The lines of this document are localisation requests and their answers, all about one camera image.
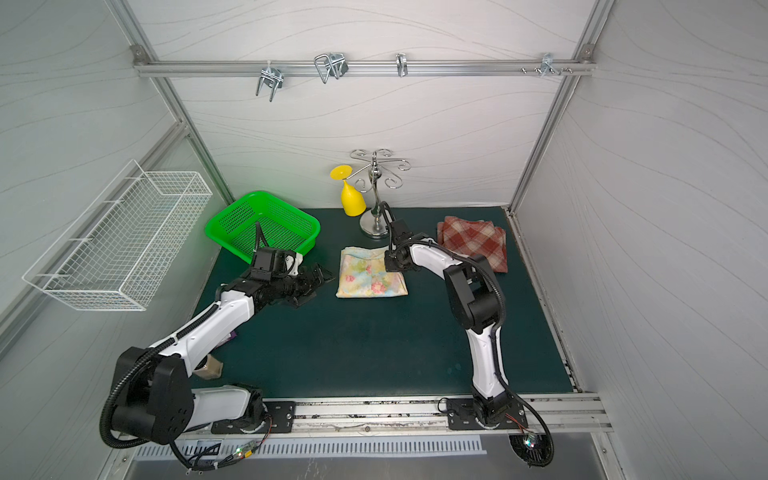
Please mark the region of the pastel floral skirt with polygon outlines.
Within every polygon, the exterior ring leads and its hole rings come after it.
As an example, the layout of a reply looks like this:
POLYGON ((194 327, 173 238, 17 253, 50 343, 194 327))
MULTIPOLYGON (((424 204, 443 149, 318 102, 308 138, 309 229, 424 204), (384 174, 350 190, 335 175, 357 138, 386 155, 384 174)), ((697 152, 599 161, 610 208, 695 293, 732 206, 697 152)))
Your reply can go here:
POLYGON ((385 268, 386 247, 365 249, 346 247, 341 251, 339 286, 336 297, 392 298, 407 296, 405 279, 400 272, 385 268))

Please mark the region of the red plaid skirt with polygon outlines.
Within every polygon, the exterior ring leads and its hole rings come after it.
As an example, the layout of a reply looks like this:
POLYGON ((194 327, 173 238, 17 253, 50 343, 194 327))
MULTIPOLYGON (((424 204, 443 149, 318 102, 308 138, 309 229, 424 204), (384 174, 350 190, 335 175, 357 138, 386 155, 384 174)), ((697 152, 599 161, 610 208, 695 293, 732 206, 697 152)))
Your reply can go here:
POLYGON ((465 256, 482 255, 495 273, 508 272, 506 231, 493 222, 446 216, 436 232, 443 247, 465 256))

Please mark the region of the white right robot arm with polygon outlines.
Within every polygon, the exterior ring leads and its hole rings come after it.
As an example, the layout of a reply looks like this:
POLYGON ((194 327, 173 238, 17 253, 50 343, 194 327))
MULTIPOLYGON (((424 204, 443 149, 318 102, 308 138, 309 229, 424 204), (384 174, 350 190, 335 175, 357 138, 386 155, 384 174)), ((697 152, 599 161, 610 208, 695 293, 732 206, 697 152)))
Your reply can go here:
POLYGON ((499 424, 515 406, 516 397, 509 390, 501 361, 505 299, 488 262, 452 252, 426 237, 414 237, 390 242, 385 268, 389 272, 424 268, 443 279, 451 313, 469 342, 475 417, 484 427, 499 424))

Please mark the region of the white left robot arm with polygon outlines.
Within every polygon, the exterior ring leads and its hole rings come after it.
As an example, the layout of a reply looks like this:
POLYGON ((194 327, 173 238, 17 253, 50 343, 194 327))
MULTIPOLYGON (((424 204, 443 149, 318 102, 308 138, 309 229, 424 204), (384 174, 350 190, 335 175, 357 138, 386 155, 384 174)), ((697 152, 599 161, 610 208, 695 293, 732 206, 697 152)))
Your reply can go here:
POLYGON ((207 309, 165 339, 125 350, 100 415, 102 441, 125 449, 148 442, 168 445, 191 428, 221 421, 260 427, 265 413, 257 388, 195 389, 190 379, 228 334, 262 309, 278 303, 299 307, 333 278, 319 264, 291 274, 246 271, 222 285, 207 309))

